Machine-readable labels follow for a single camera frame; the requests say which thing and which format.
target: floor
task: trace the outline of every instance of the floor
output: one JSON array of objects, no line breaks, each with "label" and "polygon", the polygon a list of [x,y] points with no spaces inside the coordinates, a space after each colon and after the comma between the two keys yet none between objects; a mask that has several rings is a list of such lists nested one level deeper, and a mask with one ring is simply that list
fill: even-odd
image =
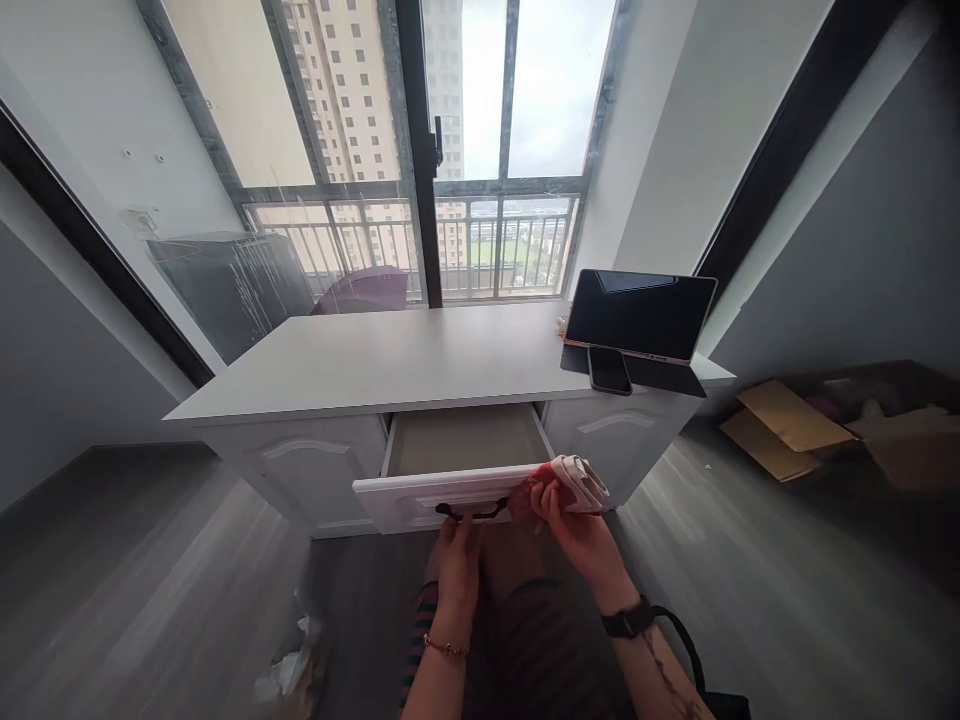
[{"label": "floor", "polygon": [[[610,522],[644,591],[686,623],[708,687],[748,695],[755,718],[956,717],[958,546],[940,532],[956,514],[877,510],[875,491],[777,486],[695,426]],[[315,717],[393,718],[431,542],[310,543],[201,447],[93,451],[0,516],[0,716],[248,717],[307,612],[331,647]]]}]

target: sky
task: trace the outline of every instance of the sky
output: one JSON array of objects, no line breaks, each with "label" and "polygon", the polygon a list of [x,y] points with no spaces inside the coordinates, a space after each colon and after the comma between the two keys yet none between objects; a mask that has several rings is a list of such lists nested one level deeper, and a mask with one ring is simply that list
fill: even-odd
[{"label": "sky", "polygon": [[[615,0],[523,0],[510,177],[579,175]],[[463,0],[464,178],[497,177],[506,0]]]}]

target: cardboard box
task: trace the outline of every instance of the cardboard box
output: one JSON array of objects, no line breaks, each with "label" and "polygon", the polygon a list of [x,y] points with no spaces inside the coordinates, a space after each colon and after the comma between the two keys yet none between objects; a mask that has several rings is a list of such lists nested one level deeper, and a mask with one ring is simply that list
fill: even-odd
[{"label": "cardboard box", "polygon": [[902,413],[935,405],[960,415],[960,383],[918,363],[901,361],[762,383],[737,396],[744,409],[720,429],[783,483],[811,475],[842,451],[865,450],[895,487],[960,487],[960,418],[900,423],[895,432],[861,437],[801,397],[817,394],[825,381],[843,379],[894,388]]}]

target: tattoo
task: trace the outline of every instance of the tattoo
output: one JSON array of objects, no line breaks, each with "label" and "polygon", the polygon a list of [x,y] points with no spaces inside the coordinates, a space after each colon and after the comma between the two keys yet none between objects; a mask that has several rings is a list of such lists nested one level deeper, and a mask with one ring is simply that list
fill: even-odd
[{"label": "tattoo", "polygon": [[657,653],[653,650],[653,640],[650,639],[651,634],[650,632],[641,633],[643,641],[647,644],[647,650],[650,651],[650,657],[653,658],[653,662],[656,663],[657,670],[660,672],[660,679],[663,680],[664,687],[666,687],[667,692],[670,693],[670,702],[673,704],[679,717],[683,718],[683,720],[700,720],[700,706],[696,700],[685,701],[680,697],[680,693],[677,692],[673,683],[670,682],[670,678],[667,677],[667,673],[663,669],[663,661],[657,657]]}]

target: striped pants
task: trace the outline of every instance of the striped pants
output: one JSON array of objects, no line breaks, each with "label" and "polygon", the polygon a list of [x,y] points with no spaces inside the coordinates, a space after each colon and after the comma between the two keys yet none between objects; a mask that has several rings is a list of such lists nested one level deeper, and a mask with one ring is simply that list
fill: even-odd
[{"label": "striped pants", "polygon": [[[616,716],[560,606],[558,582],[532,580],[496,608],[485,607],[484,600],[481,597],[467,656],[465,720]],[[423,657],[423,634],[430,631],[436,609],[437,584],[428,583],[417,600],[401,712]]]}]

